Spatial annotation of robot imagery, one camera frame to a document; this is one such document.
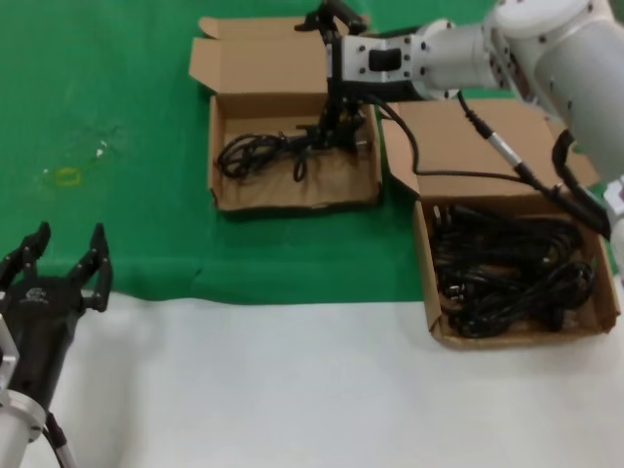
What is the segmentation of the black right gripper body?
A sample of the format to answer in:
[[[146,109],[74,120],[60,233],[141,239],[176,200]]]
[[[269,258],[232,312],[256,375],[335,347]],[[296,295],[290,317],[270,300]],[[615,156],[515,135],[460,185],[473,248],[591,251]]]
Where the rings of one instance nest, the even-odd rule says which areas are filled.
[[[411,37],[340,37],[326,45],[328,93],[384,102],[424,99]]]

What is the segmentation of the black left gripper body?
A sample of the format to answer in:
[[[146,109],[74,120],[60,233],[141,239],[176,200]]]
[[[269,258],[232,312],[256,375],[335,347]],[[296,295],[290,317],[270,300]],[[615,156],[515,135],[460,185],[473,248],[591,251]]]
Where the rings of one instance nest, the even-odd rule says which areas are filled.
[[[1,300],[1,312],[18,348],[9,388],[47,408],[59,382],[77,323],[86,311],[81,287],[65,277],[22,278]]]

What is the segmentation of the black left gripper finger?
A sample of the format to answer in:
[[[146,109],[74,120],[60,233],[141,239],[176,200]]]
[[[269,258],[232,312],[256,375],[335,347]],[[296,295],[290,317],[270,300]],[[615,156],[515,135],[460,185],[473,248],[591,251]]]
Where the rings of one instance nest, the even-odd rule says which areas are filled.
[[[83,296],[82,289],[96,276],[93,293]],[[87,309],[104,312],[108,306],[112,290],[113,268],[109,258],[109,247],[102,223],[97,223],[86,253],[70,269],[67,279],[78,291],[80,310]]]
[[[38,229],[25,236],[20,245],[1,259],[1,291],[5,293],[19,273],[26,280],[38,277],[37,261],[51,238],[51,227],[43,221]]]

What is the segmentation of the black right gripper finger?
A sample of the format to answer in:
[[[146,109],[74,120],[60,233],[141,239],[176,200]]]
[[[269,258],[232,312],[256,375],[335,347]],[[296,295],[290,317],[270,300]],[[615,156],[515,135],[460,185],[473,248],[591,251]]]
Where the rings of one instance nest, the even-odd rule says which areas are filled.
[[[299,126],[305,134],[295,138],[296,150],[357,151],[356,133],[366,122],[362,102],[354,97],[328,96],[316,125]]]
[[[346,26],[348,33],[359,35],[368,30],[365,20],[343,1],[325,0],[318,8],[305,15],[302,23],[294,27],[296,32],[318,31],[323,38],[339,35],[335,21]]]

